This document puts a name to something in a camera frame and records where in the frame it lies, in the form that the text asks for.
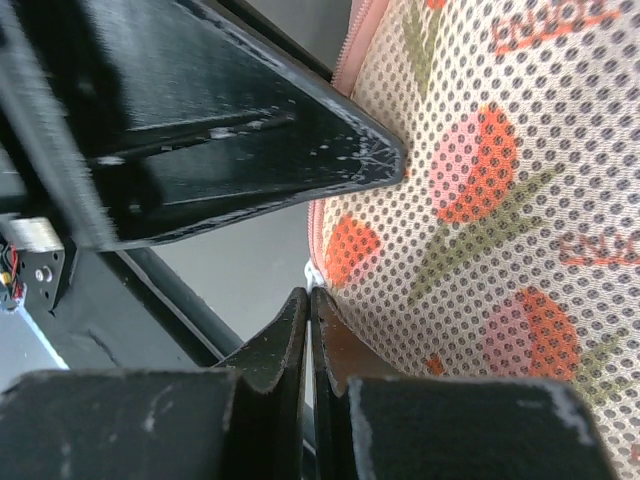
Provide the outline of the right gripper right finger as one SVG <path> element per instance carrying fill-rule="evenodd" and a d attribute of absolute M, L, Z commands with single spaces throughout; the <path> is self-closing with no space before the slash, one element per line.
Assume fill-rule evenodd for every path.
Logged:
<path fill-rule="evenodd" d="M 586 405 L 541 378 L 409 377 L 310 296 L 322 479 L 612 479 Z"/>

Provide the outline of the white zipper pull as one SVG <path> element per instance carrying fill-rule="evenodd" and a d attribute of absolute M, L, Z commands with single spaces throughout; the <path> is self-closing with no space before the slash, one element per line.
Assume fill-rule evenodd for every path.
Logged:
<path fill-rule="evenodd" d="M 311 259 L 309 259 L 304 266 L 304 276 L 306 279 L 306 291 L 308 293 L 311 293 L 316 287 L 323 287 L 325 284 L 322 273 Z"/>

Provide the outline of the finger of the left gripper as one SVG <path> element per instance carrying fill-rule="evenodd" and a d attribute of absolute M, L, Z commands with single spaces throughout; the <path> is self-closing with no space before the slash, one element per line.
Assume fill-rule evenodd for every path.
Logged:
<path fill-rule="evenodd" d="M 404 147 L 234 1 L 5 1 L 1 228 L 155 246 L 398 183 Z"/>

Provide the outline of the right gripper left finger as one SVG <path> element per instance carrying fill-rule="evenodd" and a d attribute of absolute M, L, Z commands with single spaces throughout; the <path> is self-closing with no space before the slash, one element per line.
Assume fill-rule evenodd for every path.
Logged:
<path fill-rule="evenodd" d="M 47 370 L 1 396 L 5 479 L 297 479 L 308 297 L 211 368 Z"/>

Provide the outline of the floral mesh laundry bag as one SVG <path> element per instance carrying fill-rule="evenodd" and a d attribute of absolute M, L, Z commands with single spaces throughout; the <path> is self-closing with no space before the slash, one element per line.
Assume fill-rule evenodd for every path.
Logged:
<path fill-rule="evenodd" d="M 356 1 L 334 87 L 400 183 L 312 203 L 345 323 L 412 376 L 537 376 L 639 475 L 639 5 Z"/>

